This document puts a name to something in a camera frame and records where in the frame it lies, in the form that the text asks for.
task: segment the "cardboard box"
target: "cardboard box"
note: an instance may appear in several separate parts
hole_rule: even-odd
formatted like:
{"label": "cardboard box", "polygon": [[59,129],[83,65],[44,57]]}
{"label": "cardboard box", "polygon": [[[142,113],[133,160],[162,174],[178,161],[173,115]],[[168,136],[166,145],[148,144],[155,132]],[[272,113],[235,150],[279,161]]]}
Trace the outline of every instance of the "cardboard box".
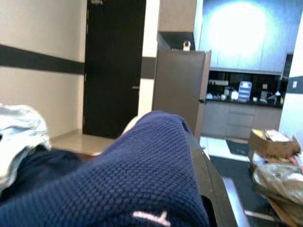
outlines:
{"label": "cardboard box", "polygon": [[249,158],[252,163],[253,155],[257,152],[261,157],[291,157],[300,152],[300,146],[295,138],[287,142],[273,142],[266,138],[264,130],[252,129],[249,139]]}

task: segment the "tiled floor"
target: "tiled floor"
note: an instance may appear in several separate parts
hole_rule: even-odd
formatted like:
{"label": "tiled floor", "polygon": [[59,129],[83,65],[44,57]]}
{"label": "tiled floor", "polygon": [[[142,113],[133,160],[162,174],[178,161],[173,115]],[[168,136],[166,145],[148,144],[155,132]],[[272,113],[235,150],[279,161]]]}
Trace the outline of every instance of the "tiled floor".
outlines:
{"label": "tiled floor", "polygon": [[211,137],[201,137],[201,147],[205,148],[205,153],[216,157],[224,157],[243,162],[249,162],[249,158],[242,155],[234,155],[230,152],[226,140]]}
{"label": "tiled floor", "polygon": [[83,135],[80,132],[74,132],[52,140],[54,148],[61,148],[71,150],[77,153],[96,155],[105,151],[109,145],[113,144],[115,140]]}

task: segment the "blue sweater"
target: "blue sweater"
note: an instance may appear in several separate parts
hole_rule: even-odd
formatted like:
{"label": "blue sweater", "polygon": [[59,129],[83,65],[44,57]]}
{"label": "blue sweater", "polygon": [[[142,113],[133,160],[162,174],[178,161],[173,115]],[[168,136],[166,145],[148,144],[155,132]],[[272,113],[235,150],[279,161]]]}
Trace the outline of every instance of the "blue sweater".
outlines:
{"label": "blue sweater", "polygon": [[0,226],[209,225],[182,118],[145,115],[92,162],[0,207]]}

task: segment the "refrigerator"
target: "refrigerator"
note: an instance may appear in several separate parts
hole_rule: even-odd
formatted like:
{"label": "refrigerator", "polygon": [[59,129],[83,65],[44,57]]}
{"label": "refrigerator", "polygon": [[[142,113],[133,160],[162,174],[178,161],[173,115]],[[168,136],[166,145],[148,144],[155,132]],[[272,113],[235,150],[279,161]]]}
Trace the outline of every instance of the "refrigerator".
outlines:
{"label": "refrigerator", "polygon": [[211,51],[158,50],[152,110],[180,115],[200,141]]}

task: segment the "security camera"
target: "security camera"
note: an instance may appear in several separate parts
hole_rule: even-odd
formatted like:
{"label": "security camera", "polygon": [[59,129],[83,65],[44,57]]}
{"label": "security camera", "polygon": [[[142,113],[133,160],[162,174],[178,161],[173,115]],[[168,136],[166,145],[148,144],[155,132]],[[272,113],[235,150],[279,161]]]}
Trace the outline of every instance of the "security camera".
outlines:
{"label": "security camera", "polygon": [[188,41],[188,40],[184,41],[183,51],[190,51],[190,41]]}

